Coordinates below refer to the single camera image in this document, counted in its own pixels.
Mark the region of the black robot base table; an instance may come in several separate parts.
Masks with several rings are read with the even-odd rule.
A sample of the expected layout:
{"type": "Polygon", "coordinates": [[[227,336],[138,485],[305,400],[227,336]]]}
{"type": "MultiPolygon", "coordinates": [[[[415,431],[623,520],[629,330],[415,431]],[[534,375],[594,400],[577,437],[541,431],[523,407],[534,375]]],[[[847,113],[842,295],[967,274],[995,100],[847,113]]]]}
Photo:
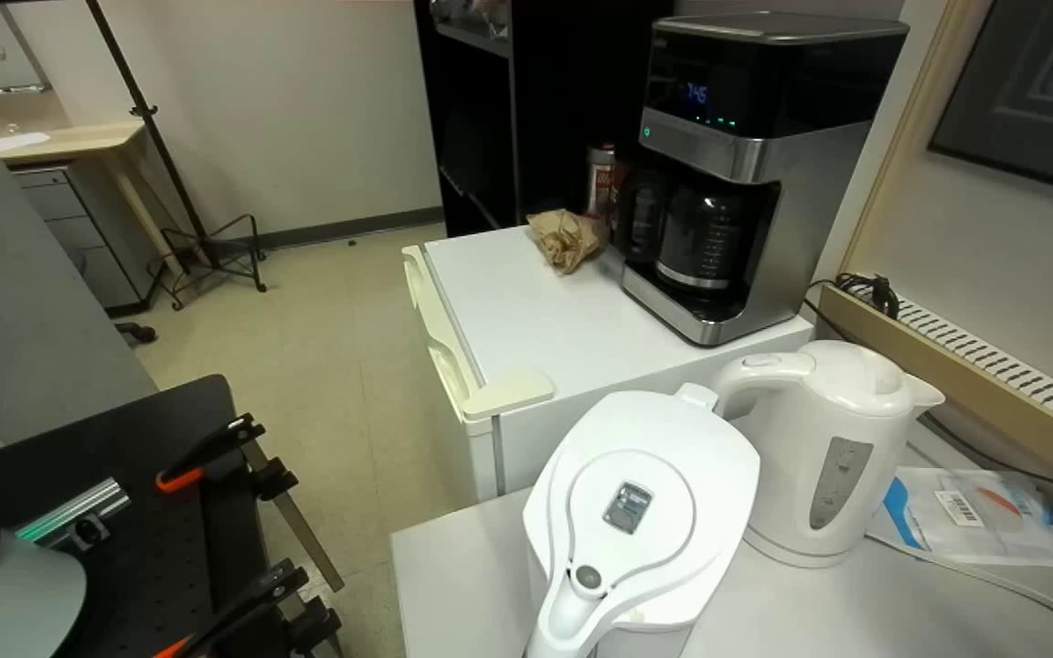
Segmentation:
{"type": "Polygon", "coordinates": [[[56,658],[153,658],[199,632],[263,568],[250,496],[233,481],[161,492],[153,474],[233,415],[224,375],[107,408],[0,451],[0,528],[112,480],[127,506],[73,554],[87,599],[56,658]]]}

